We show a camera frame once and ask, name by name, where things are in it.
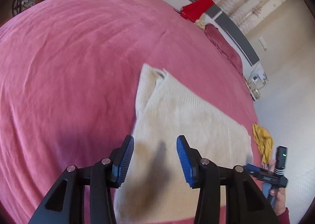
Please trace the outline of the person right hand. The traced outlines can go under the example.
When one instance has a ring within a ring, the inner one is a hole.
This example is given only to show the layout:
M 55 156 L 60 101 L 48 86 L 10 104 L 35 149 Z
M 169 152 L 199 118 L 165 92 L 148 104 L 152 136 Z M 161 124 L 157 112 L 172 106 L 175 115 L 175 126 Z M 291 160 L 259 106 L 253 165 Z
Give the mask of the person right hand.
M 273 210 L 277 216 L 283 214 L 286 210 L 286 189 L 271 189 L 270 195 L 274 197 Z

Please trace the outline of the person right forearm red sleeve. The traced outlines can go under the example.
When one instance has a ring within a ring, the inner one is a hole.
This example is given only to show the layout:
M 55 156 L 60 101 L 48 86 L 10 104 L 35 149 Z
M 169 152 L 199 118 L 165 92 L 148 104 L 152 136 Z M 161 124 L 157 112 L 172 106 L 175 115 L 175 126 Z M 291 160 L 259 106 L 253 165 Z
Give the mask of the person right forearm red sleeve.
M 285 208 L 285 211 L 282 214 L 278 215 L 278 220 L 280 224 L 290 224 L 288 208 Z

